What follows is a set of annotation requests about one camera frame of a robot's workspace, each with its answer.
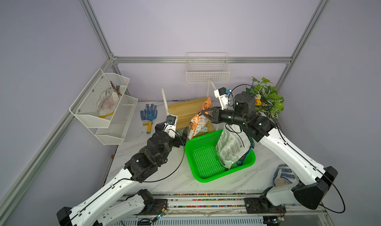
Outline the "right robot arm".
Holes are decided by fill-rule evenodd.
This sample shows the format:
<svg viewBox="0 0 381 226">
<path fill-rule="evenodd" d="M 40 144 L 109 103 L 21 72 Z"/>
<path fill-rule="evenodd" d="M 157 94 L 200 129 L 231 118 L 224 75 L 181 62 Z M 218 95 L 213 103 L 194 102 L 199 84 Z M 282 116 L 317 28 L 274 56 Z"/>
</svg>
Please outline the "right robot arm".
<svg viewBox="0 0 381 226">
<path fill-rule="evenodd" d="M 338 175 L 332 166 L 324 167 L 282 135 L 278 127 L 267 117 L 256 113 L 256 100 L 247 93 L 234 97 L 233 109 L 212 107 L 201 111 L 212 123 L 227 123 L 241 127 L 243 132 L 256 142 L 270 149 L 291 170 L 299 180 L 282 187 L 266 189 L 261 198 L 272 206 L 300 203 L 315 210 L 333 186 Z"/>
</svg>

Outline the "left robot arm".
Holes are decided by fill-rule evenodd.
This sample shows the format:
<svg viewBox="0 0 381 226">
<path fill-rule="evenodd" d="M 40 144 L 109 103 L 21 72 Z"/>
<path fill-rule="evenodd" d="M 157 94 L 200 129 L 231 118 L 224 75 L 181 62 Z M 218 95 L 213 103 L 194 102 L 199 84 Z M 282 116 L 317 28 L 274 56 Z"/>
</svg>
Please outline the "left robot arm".
<svg viewBox="0 0 381 226">
<path fill-rule="evenodd" d="M 57 212 L 61 226 L 112 226 L 122 219 L 148 214 L 155 200 L 147 189 L 117 204 L 130 189 L 156 173 L 167 162 L 173 147 L 185 146 L 188 133 L 178 134 L 167 123 L 157 124 L 146 146 L 132 156 L 125 166 L 101 189 L 79 205 L 63 207 Z"/>
</svg>

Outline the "orange fertilizer bag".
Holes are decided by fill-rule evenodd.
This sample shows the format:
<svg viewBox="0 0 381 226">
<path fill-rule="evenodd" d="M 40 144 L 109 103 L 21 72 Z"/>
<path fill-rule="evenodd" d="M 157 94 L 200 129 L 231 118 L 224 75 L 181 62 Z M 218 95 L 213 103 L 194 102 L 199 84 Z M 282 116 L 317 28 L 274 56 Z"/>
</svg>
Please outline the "orange fertilizer bag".
<svg viewBox="0 0 381 226">
<path fill-rule="evenodd" d="M 198 113 L 190 120 L 190 128 L 188 133 L 188 139 L 191 140 L 196 135 L 200 133 L 207 133 L 208 127 L 207 123 L 209 119 L 202 115 L 201 111 L 211 108 L 211 98 L 208 97 L 203 103 L 202 107 L 199 109 Z"/>
</svg>

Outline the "white printed fertilizer bag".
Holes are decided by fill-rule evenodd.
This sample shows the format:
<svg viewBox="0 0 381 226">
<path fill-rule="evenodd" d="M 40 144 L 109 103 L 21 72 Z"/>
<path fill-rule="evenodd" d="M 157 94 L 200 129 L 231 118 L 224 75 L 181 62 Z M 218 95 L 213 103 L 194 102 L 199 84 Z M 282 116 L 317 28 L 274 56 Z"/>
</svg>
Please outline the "white printed fertilizer bag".
<svg viewBox="0 0 381 226">
<path fill-rule="evenodd" d="M 220 163 L 225 170 L 230 170 L 249 150 L 250 145 L 247 134 L 239 125 L 225 124 L 215 147 Z"/>
</svg>

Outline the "green blue fertilizer bag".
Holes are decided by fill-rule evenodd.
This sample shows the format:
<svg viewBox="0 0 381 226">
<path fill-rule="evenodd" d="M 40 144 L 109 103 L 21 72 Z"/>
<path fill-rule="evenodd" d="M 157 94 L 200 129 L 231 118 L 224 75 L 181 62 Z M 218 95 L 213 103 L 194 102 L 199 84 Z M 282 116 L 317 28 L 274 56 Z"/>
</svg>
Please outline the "green blue fertilizer bag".
<svg viewBox="0 0 381 226">
<path fill-rule="evenodd" d="M 236 162 L 236 164 L 238 166 L 242 166 L 247 158 L 247 156 L 250 154 L 251 150 L 253 150 L 255 148 L 255 141 L 252 137 L 248 137 L 251 145 L 250 145 L 250 148 L 249 150 Z"/>
</svg>

